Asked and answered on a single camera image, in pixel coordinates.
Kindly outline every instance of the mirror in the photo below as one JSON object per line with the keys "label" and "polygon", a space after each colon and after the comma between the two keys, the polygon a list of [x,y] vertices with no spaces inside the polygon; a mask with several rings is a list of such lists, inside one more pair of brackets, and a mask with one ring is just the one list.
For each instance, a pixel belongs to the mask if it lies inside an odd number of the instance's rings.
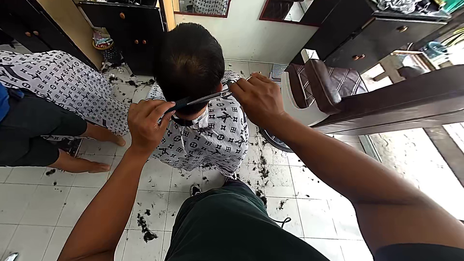
{"label": "mirror", "polygon": [[227,17],[231,0],[173,0],[174,13]]}
{"label": "mirror", "polygon": [[260,20],[320,26],[340,0],[267,0]]}

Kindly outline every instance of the bare leg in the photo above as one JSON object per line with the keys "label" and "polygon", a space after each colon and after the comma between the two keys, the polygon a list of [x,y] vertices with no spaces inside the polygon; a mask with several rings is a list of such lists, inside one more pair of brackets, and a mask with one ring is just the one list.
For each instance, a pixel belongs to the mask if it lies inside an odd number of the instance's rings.
{"label": "bare leg", "polygon": [[90,137],[98,141],[110,141],[119,146],[124,146],[126,144],[126,141],[122,138],[122,136],[114,135],[107,128],[93,125],[91,123],[87,123],[87,130],[81,135],[81,137]]}
{"label": "bare leg", "polygon": [[72,173],[87,171],[90,173],[98,173],[106,172],[110,169],[108,164],[98,163],[81,158],[74,158],[63,150],[59,150],[58,159],[55,161],[55,163],[48,167],[57,168]]}

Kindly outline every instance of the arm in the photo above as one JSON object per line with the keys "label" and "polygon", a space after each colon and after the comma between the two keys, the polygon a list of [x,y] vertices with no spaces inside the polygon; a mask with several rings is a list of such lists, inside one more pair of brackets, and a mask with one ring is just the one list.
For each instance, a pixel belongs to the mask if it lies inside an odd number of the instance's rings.
{"label": "arm", "polygon": [[110,179],[93,198],[74,226],[59,261],[109,261],[129,219],[146,160],[158,146],[173,112],[158,119],[174,106],[160,100],[141,101],[129,108],[132,144]]}
{"label": "arm", "polygon": [[253,123],[284,141],[318,178],[350,200],[373,253],[396,243],[464,248],[460,221],[396,172],[290,117],[271,80],[253,74],[231,90]]}

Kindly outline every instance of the barber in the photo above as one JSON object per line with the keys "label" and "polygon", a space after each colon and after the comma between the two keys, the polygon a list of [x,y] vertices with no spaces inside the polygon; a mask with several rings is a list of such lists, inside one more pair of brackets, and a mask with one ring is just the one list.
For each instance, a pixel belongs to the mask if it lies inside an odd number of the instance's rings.
{"label": "barber", "polygon": [[[375,260],[464,260],[464,225],[369,156],[305,126],[284,111],[279,87],[253,74],[232,85],[249,119],[284,141],[322,181],[350,200]],[[60,261],[109,261],[129,219],[140,173],[160,143],[174,106],[131,104],[132,145],[71,232]],[[176,217],[170,261],[327,260],[272,221],[240,182],[187,199]]]}

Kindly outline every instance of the hand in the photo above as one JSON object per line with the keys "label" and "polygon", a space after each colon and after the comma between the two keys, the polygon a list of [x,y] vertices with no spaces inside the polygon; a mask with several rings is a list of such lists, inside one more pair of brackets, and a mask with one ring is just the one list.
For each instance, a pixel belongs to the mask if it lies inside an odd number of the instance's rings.
{"label": "hand", "polygon": [[166,127],[175,111],[164,114],[174,107],[174,102],[141,100],[129,107],[128,124],[132,136],[131,148],[143,154],[151,154],[160,144]]}
{"label": "hand", "polygon": [[288,116],[279,86],[260,73],[254,72],[248,81],[239,79],[230,90],[248,118],[260,127],[269,130],[279,118]]}

